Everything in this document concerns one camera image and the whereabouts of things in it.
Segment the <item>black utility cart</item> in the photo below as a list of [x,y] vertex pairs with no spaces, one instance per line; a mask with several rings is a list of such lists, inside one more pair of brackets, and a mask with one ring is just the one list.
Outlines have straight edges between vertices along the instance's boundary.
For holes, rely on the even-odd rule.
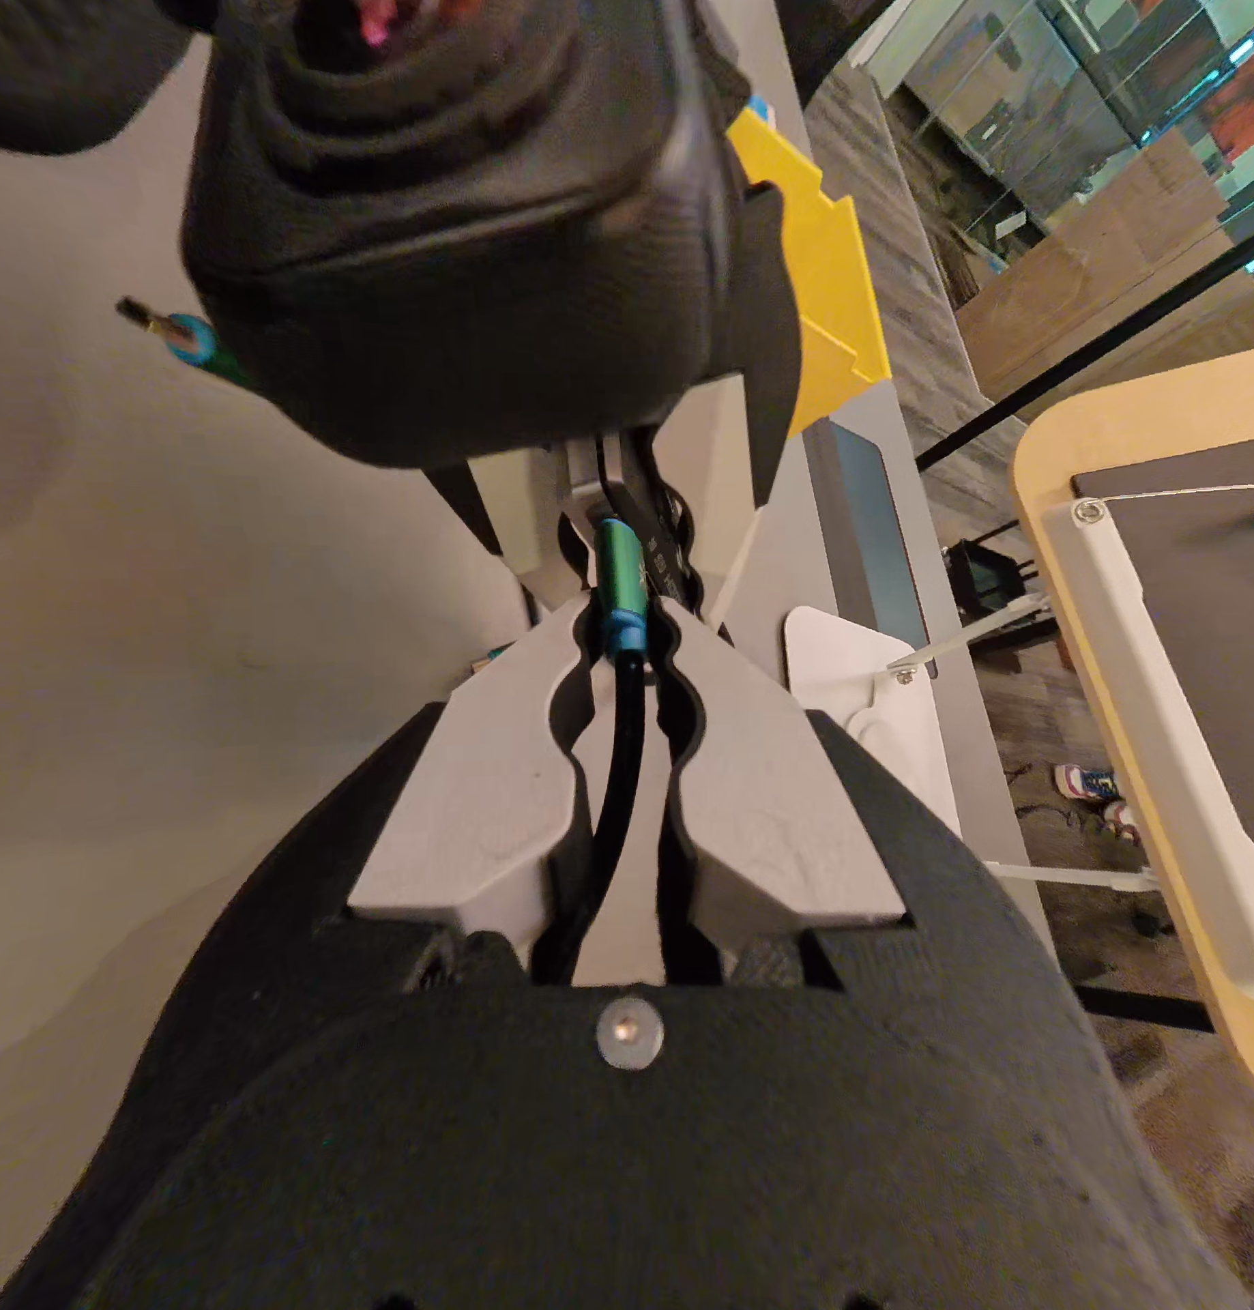
[[948,582],[964,623],[1003,610],[1010,599],[1030,592],[1024,565],[985,539],[959,539],[942,550]]

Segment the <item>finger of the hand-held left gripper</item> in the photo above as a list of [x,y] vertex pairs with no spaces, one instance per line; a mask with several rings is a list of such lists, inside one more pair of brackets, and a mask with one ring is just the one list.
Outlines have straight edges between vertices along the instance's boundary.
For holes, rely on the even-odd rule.
[[700,595],[694,610],[714,632],[741,641],[738,592],[764,510],[749,452],[749,392],[730,373],[697,383],[653,434],[653,465],[685,515],[682,565]]
[[591,577],[590,541],[566,515],[576,499],[566,447],[511,447],[471,459],[502,565],[521,582],[527,618],[544,623]]

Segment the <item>dark desk mat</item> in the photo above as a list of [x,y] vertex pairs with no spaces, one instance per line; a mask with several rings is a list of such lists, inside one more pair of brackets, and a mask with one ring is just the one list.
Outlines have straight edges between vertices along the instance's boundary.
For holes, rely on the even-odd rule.
[[1254,441],[1088,470],[1235,813],[1254,839]]

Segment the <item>yellow plastic storage bin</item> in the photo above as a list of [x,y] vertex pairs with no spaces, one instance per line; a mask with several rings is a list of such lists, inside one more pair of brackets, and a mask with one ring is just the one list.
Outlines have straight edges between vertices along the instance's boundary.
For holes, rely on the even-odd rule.
[[819,168],[776,129],[772,108],[760,92],[749,96],[726,137],[749,180],[771,180],[783,199],[782,247],[802,348],[786,434],[802,434],[894,377],[858,205],[848,195],[823,195]]

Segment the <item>light wooden desk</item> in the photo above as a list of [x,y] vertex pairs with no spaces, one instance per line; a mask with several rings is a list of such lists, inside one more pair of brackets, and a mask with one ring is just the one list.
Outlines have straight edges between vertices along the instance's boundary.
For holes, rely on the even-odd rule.
[[1204,921],[1188,899],[1167,827],[1136,772],[1124,716],[1095,664],[1088,632],[1077,623],[1073,587],[1055,550],[1055,515],[1073,499],[1073,478],[1088,470],[1130,465],[1185,457],[1215,445],[1254,441],[1254,349],[1225,353],[1126,383],[1108,383],[1050,406],[1030,424],[1010,457],[1010,493],[1030,536],[1050,610],[1063,626],[1088,706],[1097,720],[1108,762],[1136,807],[1138,833],[1161,895],[1174,916],[1180,946],[1215,1030],[1238,1055],[1254,1082],[1254,1000],[1235,992],[1219,966]]

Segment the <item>person's left forearm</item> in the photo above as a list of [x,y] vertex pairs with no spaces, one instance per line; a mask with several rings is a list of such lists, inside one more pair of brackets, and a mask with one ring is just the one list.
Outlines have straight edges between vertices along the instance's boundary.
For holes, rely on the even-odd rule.
[[0,149],[111,142],[214,21],[214,0],[0,0]]

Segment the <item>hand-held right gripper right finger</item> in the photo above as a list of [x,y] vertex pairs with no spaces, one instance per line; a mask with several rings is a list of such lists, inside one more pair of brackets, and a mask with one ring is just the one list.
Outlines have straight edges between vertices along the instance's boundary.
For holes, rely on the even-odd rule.
[[673,595],[650,599],[650,661],[666,973],[721,973],[765,938],[897,926],[901,890],[811,712]]

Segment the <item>brown cardboard box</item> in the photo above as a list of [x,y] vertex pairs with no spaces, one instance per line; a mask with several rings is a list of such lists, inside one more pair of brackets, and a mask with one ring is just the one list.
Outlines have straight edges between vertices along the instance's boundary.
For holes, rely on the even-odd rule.
[[[1178,135],[1161,137],[1088,203],[1070,203],[1049,240],[959,311],[979,394],[1009,399],[1249,236],[1254,180],[1225,199]],[[1030,402],[1024,414],[1077,392],[1238,349],[1254,349],[1254,259]]]

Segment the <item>black pole stand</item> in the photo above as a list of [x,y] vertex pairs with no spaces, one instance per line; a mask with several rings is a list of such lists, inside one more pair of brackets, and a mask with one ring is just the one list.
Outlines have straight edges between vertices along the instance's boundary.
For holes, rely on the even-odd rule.
[[1090,335],[1088,345],[1049,365],[1043,373],[1009,392],[1002,402],[994,402],[989,410],[960,424],[953,434],[939,437],[920,457],[913,457],[913,465],[930,470],[948,457],[960,452],[964,445],[1003,424],[1009,414],[1020,414],[1020,410],[1033,406],[1037,399],[1050,394],[1077,373],[1120,349],[1126,340],[1149,332],[1156,323],[1171,319],[1174,311],[1180,311],[1206,289],[1220,285],[1227,273],[1242,271],[1245,265],[1254,265],[1254,236],[1232,247],[1227,252],[1219,252],[1215,259],[1206,259],[1204,267],[1197,267],[1191,273],[1154,296],[1149,302],[1124,313],[1116,325],[1103,328],[1097,335]]

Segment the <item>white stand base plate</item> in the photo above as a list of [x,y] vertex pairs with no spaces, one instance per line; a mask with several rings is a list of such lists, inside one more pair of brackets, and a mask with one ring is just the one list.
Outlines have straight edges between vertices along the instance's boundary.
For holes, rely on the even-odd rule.
[[783,614],[786,691],[829,712],[894,776],[960,834],[932,676],[894,670],[913,646],[848,618],[790,609]]

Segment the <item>black hdmi switch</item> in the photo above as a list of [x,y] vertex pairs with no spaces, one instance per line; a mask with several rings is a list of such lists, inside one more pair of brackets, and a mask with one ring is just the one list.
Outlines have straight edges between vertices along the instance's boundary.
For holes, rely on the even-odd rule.
[[682,550],[666,482],[650,457],[650,434],[602,434],[597,441],[597,465],[608,510],[641,539],[650,588],[685,604]]

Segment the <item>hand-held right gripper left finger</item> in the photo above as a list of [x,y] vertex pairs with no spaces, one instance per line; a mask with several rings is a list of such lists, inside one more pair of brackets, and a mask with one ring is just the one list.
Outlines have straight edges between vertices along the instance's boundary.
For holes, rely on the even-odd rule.
[[444,700],[346,908],[500,933],[524,966],[585,890],[591,813],[576,740],[591,720],[591,595],[527,630]]

